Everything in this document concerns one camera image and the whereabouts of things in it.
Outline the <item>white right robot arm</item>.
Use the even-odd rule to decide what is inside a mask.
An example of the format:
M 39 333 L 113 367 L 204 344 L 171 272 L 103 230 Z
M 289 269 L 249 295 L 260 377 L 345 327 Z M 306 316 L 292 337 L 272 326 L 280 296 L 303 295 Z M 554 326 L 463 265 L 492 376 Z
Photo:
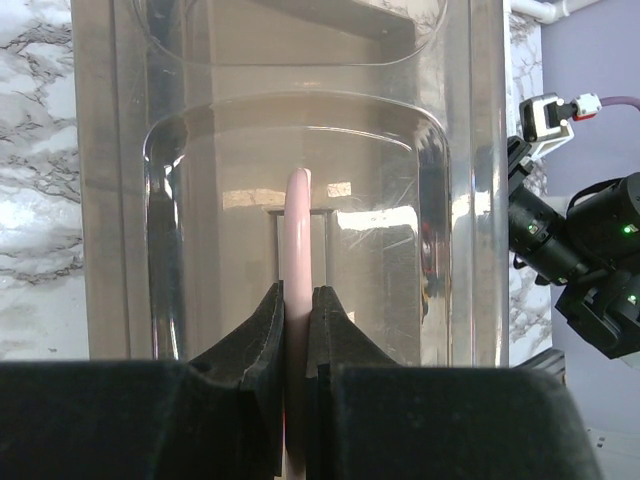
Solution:
M 531 146 L 507 141 L 508 230 L 513 265 L 536 284 L 562 287 L 555 308 L 609 359 L 639 350 L 639 176 L 596 183 L 559 213 L 524 184 Z

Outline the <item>beige plastic tool box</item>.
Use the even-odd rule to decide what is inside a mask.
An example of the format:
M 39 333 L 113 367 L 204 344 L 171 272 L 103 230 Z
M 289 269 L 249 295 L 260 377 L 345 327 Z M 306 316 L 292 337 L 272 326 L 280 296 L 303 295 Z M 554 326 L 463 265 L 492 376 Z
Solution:
M 335 347 L 508 361 L 499 1 L 75 1 L 89 354 L 182 370 L 167 479 L 313 477 Z

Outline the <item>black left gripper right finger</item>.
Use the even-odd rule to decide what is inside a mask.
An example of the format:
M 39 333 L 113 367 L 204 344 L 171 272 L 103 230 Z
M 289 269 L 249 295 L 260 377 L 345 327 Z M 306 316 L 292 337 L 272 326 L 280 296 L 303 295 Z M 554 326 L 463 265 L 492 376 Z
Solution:
M 541 369 L 408 367 L 313 294 L 310 479 L 598 479 L 577 408 Z

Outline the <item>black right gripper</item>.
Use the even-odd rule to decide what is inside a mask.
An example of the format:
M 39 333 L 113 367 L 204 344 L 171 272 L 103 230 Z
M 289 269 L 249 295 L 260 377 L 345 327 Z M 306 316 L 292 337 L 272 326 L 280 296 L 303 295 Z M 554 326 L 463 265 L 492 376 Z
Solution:
M 507 139 L 509 250 L 513 267 L 536 272 L 535 283 L 567 285 L 589 272 L 589 265 L 571 243 L 565 218 L 525 185 L 533 170 L 527 158 L 531 144 L 519 136 Z

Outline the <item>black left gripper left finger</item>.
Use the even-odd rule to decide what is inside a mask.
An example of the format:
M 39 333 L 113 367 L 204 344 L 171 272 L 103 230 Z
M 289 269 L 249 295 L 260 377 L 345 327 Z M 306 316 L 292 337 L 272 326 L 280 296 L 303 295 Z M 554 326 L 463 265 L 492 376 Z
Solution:
M 5 479 L 271 479 L 282 471 L 284 305 L 191 361 L 1 366 Z

